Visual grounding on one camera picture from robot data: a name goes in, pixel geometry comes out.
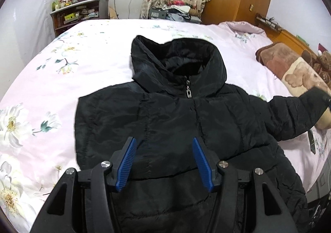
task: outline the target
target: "jacket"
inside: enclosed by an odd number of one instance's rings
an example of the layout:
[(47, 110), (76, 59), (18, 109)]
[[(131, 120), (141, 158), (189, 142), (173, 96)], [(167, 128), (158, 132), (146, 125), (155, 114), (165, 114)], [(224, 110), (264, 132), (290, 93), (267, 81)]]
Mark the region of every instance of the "jacket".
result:
[(158, 44), (137, 36), (131, 56), (133, 82), (81, 97), (75, 122), (82, 170), (108, 160), (129, 136), (139, 141), (128, 184), (113, 194), (122, 232), (206, 231), (215, 195), (203, 187), (193, 158), (196, 136), (238, 169), (262, 168), (304, 232), (305, 191), (277, 141), (314, 126), (327, 94), (314, 87), (270, 102), (248, 95), (225, 83), (220, 52), (200, 39)]

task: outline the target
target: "bed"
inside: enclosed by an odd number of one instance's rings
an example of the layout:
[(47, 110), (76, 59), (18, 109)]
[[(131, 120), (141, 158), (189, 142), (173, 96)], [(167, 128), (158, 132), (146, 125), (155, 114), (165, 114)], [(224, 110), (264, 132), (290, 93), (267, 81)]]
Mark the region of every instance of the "bed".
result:
[[(271, 44), (264, 31), (246, 22), (197, 25), (166, 20), (93, 20), (57, 37), (19, 74), (0, 102), (0, 207), (20, 232), (29, 232), (58, 179), (76, 162), (74, 116), (78, 98), (132, 81), (131, 42), (143, 35), (158, 43), (175, 38), (208, 40), (218, 47), (227, 83), (271, 100), (291, 96), (284, 84), (256, 61)], [(280, 142), (308, 191), (327, 160), (330, 131), (312, 128)]]

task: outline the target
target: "pink floral bedsheet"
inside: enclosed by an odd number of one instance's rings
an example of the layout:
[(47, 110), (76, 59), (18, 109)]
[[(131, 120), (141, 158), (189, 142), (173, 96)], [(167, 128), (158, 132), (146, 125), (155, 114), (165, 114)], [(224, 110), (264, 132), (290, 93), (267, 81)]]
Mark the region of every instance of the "pink floral bedsheet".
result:
[[(78, 98), (103, 87), (132, 81), (131, 42), (136, 35), (158, 43), (201, 38), (224, 59), (228, 83), (270, 100), (290, 96), (283, 83), (255, 60), (271, 41), (245, 22), (197, 25), (156, 20), (94, 20), (57, 37), (19, 74), (0, 102), (0, 207), (20, 233), (29, 232), (40, 208), (76, 162), (74, 117)], [(307, 133), (282, 142), (308, 190), (329, 152), (330, 132), (313, 128), (317, 153)]]

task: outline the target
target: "jacket collar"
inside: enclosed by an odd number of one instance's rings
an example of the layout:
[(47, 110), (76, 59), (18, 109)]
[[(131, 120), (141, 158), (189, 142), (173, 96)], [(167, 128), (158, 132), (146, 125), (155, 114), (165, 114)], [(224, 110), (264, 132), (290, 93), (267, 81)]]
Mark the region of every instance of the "jacket collar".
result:
[(226, 81), (226, 68), (217, 47), (195, 38), (158, 44), (143, 36), (132, 43), (133, 80), (149, 93), (192, 97), (216, 93)]

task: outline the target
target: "zipper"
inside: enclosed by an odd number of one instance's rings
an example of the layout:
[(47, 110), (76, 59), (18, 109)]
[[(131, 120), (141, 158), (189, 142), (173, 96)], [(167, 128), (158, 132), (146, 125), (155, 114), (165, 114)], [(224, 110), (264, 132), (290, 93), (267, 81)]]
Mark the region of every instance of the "zipper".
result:
[(187, 98), (192, 98), (192, 94), (191, 94), (191, 90), (190, 90), (190, 77), (186, 77), (186, 95), (187, 95)]

